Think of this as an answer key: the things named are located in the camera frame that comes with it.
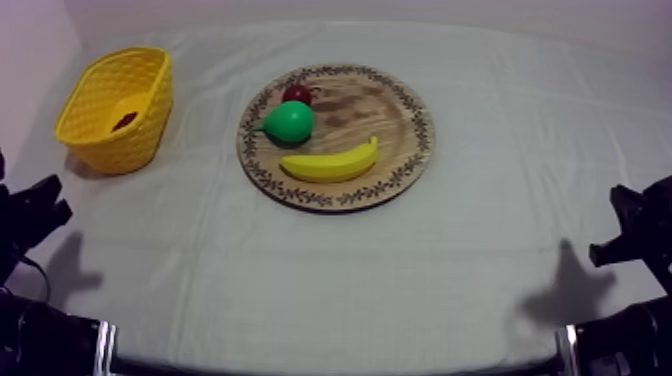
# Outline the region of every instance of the round wooden plate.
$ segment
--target round wooden plate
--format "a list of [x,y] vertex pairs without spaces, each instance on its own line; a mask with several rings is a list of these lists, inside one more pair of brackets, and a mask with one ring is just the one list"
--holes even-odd
[[[314,92],[315,127],[295,149],[282,149],[254,129],[281,103],[289,86]],[[280,169],[292,154],[332,154],[378,137],[379,158],[363,175],[341,183],[308,183]],[[434,125],[420,98],[404,83],[377,69],[351,64],[310,66],[267,85],[249,104],[238,130],[243,170],[263,192],[295,208],[349,212],[388,201],[424,171],[434,146]]]

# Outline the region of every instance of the plastic basket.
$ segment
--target plastic basket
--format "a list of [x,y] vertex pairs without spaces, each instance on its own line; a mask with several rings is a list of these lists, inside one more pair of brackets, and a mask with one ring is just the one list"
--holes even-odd
[[128,48],[100,58],[84,71],[54,133],[96,171],[135,171],[154,157],[172,103],[168,53]]

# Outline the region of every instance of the woven basket pattern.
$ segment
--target woven basket pattern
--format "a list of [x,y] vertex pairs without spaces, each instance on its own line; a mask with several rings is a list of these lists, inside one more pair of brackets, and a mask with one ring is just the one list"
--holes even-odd
[[[148,94],[144,118],[112,132],[107,118],[114,105]],[[135,171],[149,163],[172,106],[169,55],[134,47],[107,55],[82,75],[56,126],[56,138],[91,166],[109,174]]]

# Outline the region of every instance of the yellow banana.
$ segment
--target yellow banana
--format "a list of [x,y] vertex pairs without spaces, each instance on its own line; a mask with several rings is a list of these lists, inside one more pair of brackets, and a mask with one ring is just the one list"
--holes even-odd
[[289,155],[280,166],[299,180],[315,183],[336,183],[366,172],[378,159],[378,138],[355,148],[329,155]]

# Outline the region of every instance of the table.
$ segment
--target table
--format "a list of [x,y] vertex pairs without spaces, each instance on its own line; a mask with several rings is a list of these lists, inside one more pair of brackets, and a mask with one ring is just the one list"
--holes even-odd
[[[51,127],[82,67],[166,48],[175,104],[155,160],[104,178]],[[297,67],[350,62],[412,87],[430,166],[370,211],[319,216],[252,186],[235,153],[249,100]],[[121,354],[292,373],[462,370],[554,351],[553,329],[662,295],[643,264],[597,270],[609,189],[672,173],[664,64],[531,35],[384,22],[277,22],[91,46],[39,114],[10,185],[59,173],[75,211],[31,251],[52,303],[120,327]],[[20,268],[10,281],[39,294]]]

